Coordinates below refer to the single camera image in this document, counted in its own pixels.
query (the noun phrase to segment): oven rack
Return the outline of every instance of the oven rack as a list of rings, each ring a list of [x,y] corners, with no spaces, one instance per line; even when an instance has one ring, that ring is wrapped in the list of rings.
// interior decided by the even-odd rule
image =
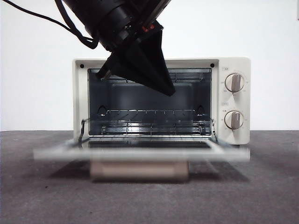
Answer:
[[[165,119],[168,120],[171,117],[177,119],[176,116],[181,116],[183,119],[188,117],[201,117],[201,119],[206,119],[206,115],[197,112],[196,110],[106,110],[100,113],[100,109],[98,110],[99,117],[109,116],[109,119],[113,118],[114,120],[132,120],[131,118],[136,118],[138,115],[143,116],[142,118],[146,119],[147,116],[155,116],[156,119]]]
[[[92,123],[94,135],[210,135],[211,120],[196,110],[106,110]]]
[[[101,135],[140,134],[140,135],[210,135],[208,122],[190,124],[157,124],[118,122],[102,124]]]

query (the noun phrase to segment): toaster oven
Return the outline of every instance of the toaster oven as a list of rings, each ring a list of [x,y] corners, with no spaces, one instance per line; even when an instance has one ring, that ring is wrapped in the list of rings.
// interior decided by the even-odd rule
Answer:
[[[248,161],[250,60],[171,59],[169,97],[130,80],[97,79],[105,60],[73,62],[74,139],[36,159],[88,160],[102,179],[185,180],[189,162]]]

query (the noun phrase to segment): control knob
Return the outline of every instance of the control knob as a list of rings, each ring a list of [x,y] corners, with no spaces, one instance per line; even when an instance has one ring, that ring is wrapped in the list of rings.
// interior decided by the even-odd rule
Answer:
[[[225,115],[225,124],[232,130],[239,129],[243,125],[243,115],[238,111],[230,111]]]
[[[244,78],[238,73],[231,74],[225,80],[225,87],[230,92],[238,92],[244,87]]]

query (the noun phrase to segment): open oven door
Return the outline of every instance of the open oven door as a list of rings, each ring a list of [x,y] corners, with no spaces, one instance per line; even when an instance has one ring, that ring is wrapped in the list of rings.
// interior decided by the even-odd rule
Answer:
[[[137,135],[89,137],[34,150],[36,160],[90,161],[93,179],[179,180],[188,164],[201,161],[249,161],[250,150],[211,135]]]

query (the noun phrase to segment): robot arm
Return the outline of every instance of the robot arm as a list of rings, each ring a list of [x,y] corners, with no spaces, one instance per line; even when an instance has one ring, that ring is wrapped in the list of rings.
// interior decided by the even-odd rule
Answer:
[[[96,48],[100,42],[111,56],[96,74],[97,78],[113,74],[168,96],[175,92],[161,49],[163,27],[156,21],[170,0],[63,0],[92,38],[82,36],[77,30],[62,0],[55,3],[68,27],[11,1],[3,1],[63,26],[89,48]]]

